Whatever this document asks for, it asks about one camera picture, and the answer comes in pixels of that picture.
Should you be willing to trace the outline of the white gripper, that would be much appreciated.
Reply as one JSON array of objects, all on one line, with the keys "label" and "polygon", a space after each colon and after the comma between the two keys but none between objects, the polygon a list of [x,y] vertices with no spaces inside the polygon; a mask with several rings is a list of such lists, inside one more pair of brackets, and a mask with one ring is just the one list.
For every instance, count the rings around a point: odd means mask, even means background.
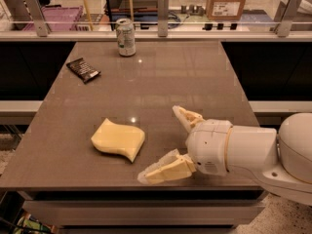
[{"label": "white gripper", "polygon": [[189,156],[174,149],[139,173],[137,180],[142,184],[158,184],[190,177],[196,169],[204,175],[225,176],[225,144],[233,125],[227,120],[204,121],[201,114],[178,105],[173,106],[173,112],[190,133],[186,140]]}]

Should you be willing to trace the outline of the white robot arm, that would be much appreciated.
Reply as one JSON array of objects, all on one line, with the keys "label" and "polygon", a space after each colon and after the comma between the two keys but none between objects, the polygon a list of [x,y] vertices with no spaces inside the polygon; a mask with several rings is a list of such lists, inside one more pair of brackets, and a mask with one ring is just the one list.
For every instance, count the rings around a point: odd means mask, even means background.
[{"label": "white robot arm", "polygon": [[187,153],[174,149],[138,174],[143,184],[204,175],[235,173],[283,198],[312,204],[311,115],[296,113],[279,130],[235,126],[227,120],[204,119],[180,106],[175,117],[188,132]]}]

